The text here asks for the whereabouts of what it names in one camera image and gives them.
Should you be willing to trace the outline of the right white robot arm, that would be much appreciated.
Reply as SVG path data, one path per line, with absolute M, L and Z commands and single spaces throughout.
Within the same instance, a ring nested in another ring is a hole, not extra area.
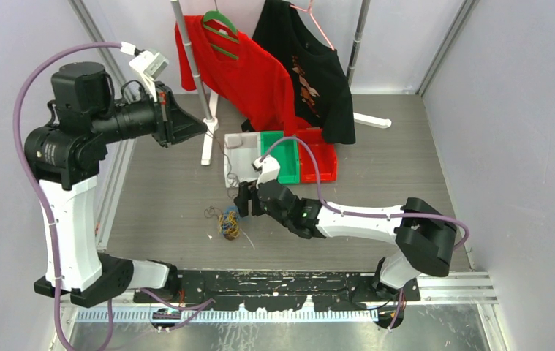
M 269 181 L 243 182 L 233 203 L 240 216 L 266 214 L 300 238 L 353 237 L 395 245 L 397 252 L 380 259 L 372 282 L 375 295 L 385 301 L 421 274 L 449 274 L 456 223 L 416 197 L 403 205 L 355 207 L 298 197 Z

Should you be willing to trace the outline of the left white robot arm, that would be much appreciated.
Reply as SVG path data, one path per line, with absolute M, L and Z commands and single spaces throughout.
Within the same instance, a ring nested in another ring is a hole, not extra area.
M 113 82 L 102 64 L 62 66 L 51 78 L 53 118 L 29 133 L 24 153 L 52 213 L 47 231 L 48 266 L 34 283 L 39 295 L 68 295 L 73 304 L 92 307 L 127 290 L 146 289 L 161 301 L 181 290 L 177 268 L 156 260 L 131 260 L 99 252 L 94 198 L 100 162 L 107 146 L 152 136 L 162 147 L 206 133 L 207 126 L 182 110 L 169 87 L 156 82 L 154 93 L 141 91 L 136 101 L 116 99 Z

